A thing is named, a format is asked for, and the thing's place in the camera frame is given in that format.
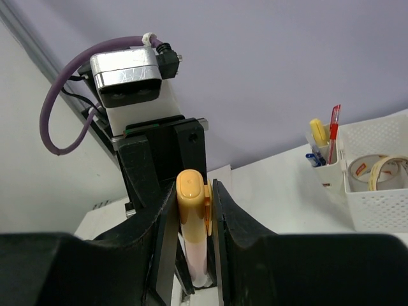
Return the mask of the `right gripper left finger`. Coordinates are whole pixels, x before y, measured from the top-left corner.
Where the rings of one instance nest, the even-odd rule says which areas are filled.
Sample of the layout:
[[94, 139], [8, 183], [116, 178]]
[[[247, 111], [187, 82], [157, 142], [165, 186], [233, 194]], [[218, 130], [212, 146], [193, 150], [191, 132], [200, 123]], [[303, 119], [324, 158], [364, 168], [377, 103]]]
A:
[[1, 236], [2, 305], [169, 305], [177, 224], [175, 187], [99, 235]]

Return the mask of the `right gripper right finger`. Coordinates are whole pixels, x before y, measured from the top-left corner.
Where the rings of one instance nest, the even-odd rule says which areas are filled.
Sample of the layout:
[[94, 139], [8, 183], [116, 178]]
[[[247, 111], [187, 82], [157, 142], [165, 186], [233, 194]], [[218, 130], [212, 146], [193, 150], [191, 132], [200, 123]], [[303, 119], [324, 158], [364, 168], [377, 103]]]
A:
[[213, 182], [220, 305], [406, 305], [407, 246], [387, 234], [279, 235]]

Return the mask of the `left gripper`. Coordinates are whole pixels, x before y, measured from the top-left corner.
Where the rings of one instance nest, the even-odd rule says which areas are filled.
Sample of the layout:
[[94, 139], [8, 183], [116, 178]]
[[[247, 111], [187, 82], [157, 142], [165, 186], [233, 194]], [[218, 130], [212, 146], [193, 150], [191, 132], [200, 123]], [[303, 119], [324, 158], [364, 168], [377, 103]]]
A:
[[197, 170], [207, 181], [207, 129], [206, 119], [172, 116], [132, 124], [112, 139], [128, 193], [128, 217], [157, 203], [184, 170]]

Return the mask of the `orange marker cap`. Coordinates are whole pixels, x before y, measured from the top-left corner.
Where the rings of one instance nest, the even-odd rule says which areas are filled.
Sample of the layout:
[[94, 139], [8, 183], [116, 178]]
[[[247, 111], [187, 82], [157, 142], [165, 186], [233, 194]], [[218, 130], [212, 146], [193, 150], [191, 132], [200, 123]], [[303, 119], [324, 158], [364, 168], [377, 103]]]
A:
[[176, 194], [182, 236], [190, 243], [204, 241], [212, 234], [213, 192], [210, 181], [200, 172], [184, 170], [176, 179]]

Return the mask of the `blue gel pen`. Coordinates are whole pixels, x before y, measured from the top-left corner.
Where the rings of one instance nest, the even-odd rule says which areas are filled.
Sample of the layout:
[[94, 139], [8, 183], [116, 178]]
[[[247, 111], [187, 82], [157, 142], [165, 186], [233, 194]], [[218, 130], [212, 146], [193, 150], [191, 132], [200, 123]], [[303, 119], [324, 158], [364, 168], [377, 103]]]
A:
[[319, 166], [322, 165], [321, 162], [320, 162], [320, 160], [319, 160], [319, 159], [316, 157], [316, 155], [313, 154], [313, 153], [308, 153], [308, 154], [306, 154], [306, 155], [305, 155], [305, 158], [309, 161], [309, 163], [311, 164], [311, 166], [312, 166], [313, 168], [316, 168], [316, 167], [319, 167]]

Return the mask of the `clear tape roll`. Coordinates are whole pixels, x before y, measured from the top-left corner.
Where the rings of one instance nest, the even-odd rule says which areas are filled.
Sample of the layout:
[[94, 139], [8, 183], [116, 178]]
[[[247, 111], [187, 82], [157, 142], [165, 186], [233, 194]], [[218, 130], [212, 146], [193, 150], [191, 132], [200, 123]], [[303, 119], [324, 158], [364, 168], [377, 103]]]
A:
[[348, 180], [352, 192], [368, 191], [368, 181], [373, 165], [386, 155], [371, 154], [361, 156], [351, 162], [348, 167]]

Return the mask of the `yellow highlighter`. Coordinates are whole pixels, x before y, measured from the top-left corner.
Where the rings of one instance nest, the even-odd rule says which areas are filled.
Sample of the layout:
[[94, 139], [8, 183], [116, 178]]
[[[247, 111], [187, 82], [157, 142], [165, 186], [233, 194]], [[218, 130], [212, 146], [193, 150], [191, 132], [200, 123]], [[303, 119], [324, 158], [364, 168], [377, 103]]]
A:
[[317, 144], [318, 147], [324, 147], [328, 145], [329, 138], [326, 134], [326, 130], [324, 128], [323, 123], [320, 119], [312, 119], [309, 122], [310, 130], [312, 136]]

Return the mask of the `red gel pen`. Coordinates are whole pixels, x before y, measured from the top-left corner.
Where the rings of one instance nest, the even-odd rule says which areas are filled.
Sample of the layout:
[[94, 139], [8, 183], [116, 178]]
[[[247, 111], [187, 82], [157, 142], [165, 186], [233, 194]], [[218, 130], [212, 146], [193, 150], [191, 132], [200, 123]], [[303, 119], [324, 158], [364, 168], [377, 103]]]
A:
[[339, 116], [340, 116], [341, 105], [336, 105], [333, 107], [330, 121], [330, 137], [328, 146], [328, 159], [327, 163], [332, 164], [333, 151], [335, 146], [335, 141], [337, 139], [337, 131], [339, 128]]

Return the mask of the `cream side compartment holder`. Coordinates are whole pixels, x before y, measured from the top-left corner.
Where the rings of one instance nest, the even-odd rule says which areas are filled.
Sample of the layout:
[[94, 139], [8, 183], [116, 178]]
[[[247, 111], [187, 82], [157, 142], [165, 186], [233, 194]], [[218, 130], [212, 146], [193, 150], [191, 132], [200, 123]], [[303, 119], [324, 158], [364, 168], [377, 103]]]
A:
[[337, 142], [330, 142], [330, 124], [312, 119], [309, 125], [310, 131], [306, 132], [305, 137], [311, 153], [306, 158], [311, 162], [329, 199], [333, 203], [346, 205], [341, 163], [337, 161]]

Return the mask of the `white perforated storage basket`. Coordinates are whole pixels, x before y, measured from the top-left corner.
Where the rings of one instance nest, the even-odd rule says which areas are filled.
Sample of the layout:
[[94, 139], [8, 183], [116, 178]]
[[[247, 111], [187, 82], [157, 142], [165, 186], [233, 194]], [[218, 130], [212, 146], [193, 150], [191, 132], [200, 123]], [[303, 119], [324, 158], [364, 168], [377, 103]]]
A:
[[[356, 231], [407, 232], [407, 116], [394, 115], [341, 126], [339, 156], [348, 208]], [[361, 156], [380, 154], [368, 191], [352, 192], [348, 167]]]

